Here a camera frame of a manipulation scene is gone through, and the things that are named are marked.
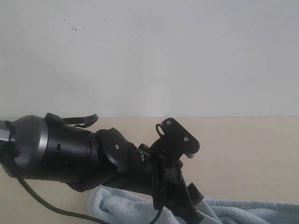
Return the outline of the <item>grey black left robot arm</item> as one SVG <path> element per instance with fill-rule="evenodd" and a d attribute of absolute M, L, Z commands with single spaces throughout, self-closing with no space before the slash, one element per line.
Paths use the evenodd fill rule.
<path fill-rule="evenodd" d="M 99 185 L 150 195 L 161 214 L 168 208 L 188 224 L 203 216 L 196 211 L 203 199 L 194 184 L 186 184 L 181 156 L 193 156 L 200 144 L 174 118 L 156 125 L 159 138 L 136 147 L 115 128 L 91 132 L 96 114 L 61 118 L 48 113 L 0 123 L 0 163 L 6 174 L 48 209 L 71 217 L 92 217 L 55 208 L 27 180 L 56 181 L 83 192 Z"/>

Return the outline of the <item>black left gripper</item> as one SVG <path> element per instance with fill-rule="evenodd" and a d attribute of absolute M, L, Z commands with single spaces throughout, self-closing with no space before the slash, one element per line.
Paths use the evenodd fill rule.
<path fill-rule="evenodd" d="M 181 217 L 188 224 L 199 224 L 203 216 L 196 211 L 195 205 L 203 196 L 194 184 L 186 185 L 182 175 L 182 162 L 176 159 L 173 166 L 166 148 L 153 144 L 141 144 L 138 149 L 139 161 L 126 173 L 119 174 L 109 186 L 152 196 L 154 210 L 157 211 L 151 223 L 156 224 L 163 208 Z"/>

